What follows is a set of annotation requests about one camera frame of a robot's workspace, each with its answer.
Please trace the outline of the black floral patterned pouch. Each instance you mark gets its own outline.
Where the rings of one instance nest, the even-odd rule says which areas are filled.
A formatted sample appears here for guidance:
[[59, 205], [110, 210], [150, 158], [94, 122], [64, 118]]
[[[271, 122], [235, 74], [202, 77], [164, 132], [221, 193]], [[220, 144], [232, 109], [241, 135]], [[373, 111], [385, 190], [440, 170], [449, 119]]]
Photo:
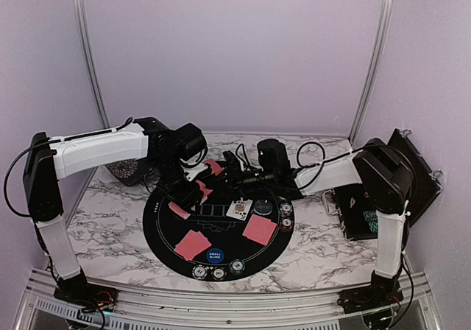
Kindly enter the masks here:
[[137, 161], [119, 161], [105, 166], [110, 174], [125, 186], [139, 183], [144, 174]]

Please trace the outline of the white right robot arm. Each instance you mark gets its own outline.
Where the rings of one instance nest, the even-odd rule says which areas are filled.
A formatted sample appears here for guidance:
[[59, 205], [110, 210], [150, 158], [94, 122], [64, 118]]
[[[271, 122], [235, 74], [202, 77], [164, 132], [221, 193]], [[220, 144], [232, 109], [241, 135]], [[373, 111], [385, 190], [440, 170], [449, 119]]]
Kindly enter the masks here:
[[361, 184], [378, 218], [378, 254], [372, 285], [364, 295], [371, 306], [380, 306], [393, 294], [391, 281], [402, 269], [408, 204], [415, 193], [416, 174], [409, 159], [379, 139], [318, 164], [291, 166], [286, 146], [274, 138], [258, 143], [259, 167], [238, 152], [223, 153], [228, 188], [246, 197], [269, 189], [279, 197], [300, 200], [317, 192]]

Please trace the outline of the red playing card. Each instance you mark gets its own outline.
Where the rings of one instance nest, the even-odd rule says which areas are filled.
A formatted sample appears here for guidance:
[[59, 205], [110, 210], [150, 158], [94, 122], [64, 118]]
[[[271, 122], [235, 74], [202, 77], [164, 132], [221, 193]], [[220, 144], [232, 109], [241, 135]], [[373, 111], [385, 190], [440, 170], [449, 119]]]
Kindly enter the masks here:
[[204, 161], [203, 164], [210, 168], [212, 175], [218, 175], [224, 170], [214, 159], [208, 159]]
[[174, 251], [180, 254], [195, 253], [200, 249], [204, 236], [200, 232], [190, 230], [183, 239], [176, 244]]
[[201, 233], [187, 234], [174, 249], [174, 252], [182, 256], [186, 261], [208, 249], [212, 244]]
[[242, 235], [253, 242], [267, 246], [276, 227], [277, 224], [270, 219], [253, 214]]
[[244, 229], [242, 235], [249, 240], [252, 240], [253, 242], [267, 246], [272, 238], [273, 233], [275, 232], [276, 227], [277, 225], [274, 223], [265, 225], [251, 224]]

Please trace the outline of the blue small blind button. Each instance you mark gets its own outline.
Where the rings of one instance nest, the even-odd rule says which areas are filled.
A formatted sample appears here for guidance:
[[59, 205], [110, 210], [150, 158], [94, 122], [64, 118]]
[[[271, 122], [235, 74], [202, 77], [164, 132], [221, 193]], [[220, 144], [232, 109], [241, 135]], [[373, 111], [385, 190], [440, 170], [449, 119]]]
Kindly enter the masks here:
[[211, 264], [221, 264], [224, 261], [224, 252], [218, 248], [212, 248], [206, 253], [206, 259]]

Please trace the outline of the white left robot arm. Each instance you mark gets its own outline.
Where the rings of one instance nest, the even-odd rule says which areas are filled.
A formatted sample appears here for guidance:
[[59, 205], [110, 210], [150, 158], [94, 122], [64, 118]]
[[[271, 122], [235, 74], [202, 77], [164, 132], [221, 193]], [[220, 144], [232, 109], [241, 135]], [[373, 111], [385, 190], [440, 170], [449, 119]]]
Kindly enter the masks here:
[[86, 304], [93, 288], [86, 283], [66, 230], [59, 182], [119, 161], [144, 161], [160, 176], [157, 190], [190, 211], [202, 202], [203, 193], [188, 174], [188, 161], [203, 157], [207, 149], [202, 131], [194, 124], [172, 130], [153, 117], [128, 118], [117, 127], [72, 136], [35, 134], [23, 174], [27, 207], [60, 281], [65, 282], [67, 296]]

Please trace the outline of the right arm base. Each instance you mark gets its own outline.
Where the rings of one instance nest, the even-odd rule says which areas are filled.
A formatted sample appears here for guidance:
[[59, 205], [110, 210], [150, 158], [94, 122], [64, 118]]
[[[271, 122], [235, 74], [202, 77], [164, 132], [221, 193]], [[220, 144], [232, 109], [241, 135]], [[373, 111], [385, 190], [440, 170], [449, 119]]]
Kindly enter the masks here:
[[398, 305], [404, 300], [398, 283], [392, 281], [371, 283], [363, 287], [342, 290], [337, 304], [345, 314], [369, 311], [384, 306]]

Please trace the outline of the black poker chip case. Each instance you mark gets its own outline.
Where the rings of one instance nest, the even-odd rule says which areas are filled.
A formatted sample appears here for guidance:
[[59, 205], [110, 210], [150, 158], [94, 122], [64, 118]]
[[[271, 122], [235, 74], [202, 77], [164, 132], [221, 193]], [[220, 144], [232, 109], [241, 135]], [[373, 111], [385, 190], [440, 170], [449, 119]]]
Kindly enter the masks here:
[[396, 129], [387, 143], [370, 139], [353, 158], [361, 181], [333, 189], [346, 239], [377, 238], [378, 211], [390, 217], [408, 212], [405, 228], [409, 228], [441, 193], [441, 173], [431, 170], [410, 134]]

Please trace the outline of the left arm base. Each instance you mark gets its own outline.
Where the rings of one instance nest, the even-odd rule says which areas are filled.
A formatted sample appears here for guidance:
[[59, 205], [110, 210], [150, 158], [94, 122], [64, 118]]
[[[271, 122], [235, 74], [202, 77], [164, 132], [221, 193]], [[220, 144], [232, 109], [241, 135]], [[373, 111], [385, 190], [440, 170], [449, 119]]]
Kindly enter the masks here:
[[54, 280], [54, 297], [81, 306], [83, 312], [113, 311], [115, 307], [118, 290], [89, 282], [82, 270], [71, 278], [56, 276]]

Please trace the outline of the black dealer button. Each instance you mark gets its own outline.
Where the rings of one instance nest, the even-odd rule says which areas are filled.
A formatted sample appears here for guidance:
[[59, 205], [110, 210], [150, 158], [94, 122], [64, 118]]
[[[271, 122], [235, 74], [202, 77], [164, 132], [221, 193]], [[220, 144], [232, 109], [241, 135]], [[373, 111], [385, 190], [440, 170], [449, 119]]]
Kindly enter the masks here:
[[253, 208], [254, 212], [261, 216], [270, 215], [273, 211], [273, 205], [269, 200], [257, 200]]

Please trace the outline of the red playing card deck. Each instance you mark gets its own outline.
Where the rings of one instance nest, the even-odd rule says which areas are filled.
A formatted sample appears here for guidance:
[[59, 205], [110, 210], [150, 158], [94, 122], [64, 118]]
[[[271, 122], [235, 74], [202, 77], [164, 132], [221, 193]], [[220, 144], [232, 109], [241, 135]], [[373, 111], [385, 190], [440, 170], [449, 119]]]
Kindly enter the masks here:
[[187, 211], [184, 211], [182, 208], [180, 208], [176, 203], [170, 202], [169, 203], [169, 208], [172, 212], [174, 212], [178, 217], [186, 220], [188, 219], [191, 214], [188, 213]]

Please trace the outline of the round black poker mat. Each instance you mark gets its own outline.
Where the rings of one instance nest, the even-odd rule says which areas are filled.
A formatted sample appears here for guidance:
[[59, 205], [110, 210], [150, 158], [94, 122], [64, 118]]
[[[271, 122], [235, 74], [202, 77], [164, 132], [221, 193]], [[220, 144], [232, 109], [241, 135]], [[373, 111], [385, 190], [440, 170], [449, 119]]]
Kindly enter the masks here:
[[[200, 281], [234, 281], [254, 275], [273, 264], [288, 247], [294, 226], [291, 233], [283, 233], [280, 230], [280, 222], [284, 218], [289, 218], [294, 222], [294, 207], [290, 200], [278, 197], [266, 189], [253, 192], [249, 195], [249, 199], [253, 203], [245, 221], [226, 216], [232, 200], [221, 192], [210, 193], [208, 199], [197, 211], [184, 220], [170, 210], [169, 200], [158, 190], [154, 190], [144, 207], [145, 239], [151, 251], [163, 264], [188, 278], [195, 279], [192, 276], [192, 270], [197, 265], [202, 265], [208, 270], [205, 280]], [[273, 205], [270, 215], [261, 216], [277, 224], [267, 246], [253, 242], [242, 235], [250, 217], [256, 214], [253, 207], [257, 200], [269, 200]], [[293, 214], [291, 216], [282, 217], [280, 215], [280, 206], [283, 203], [292, 205]], [[190, 230], [200, 232], [212, 245], [192, 260], [186, 261], [174, 252], [174, 248]], [[218, 248], [224, 252], [224, 261], [221, 264], [211, 264], [207, 261], [206, 253], [212, 248]], [[229, 265], [233, 260], [242, 260], [245, 263], [242, 274], [233, 275], [230, 272]], [[223, 280], [215, 280], [212, 276], [213, 269], [217, 267], [226, 271]]]

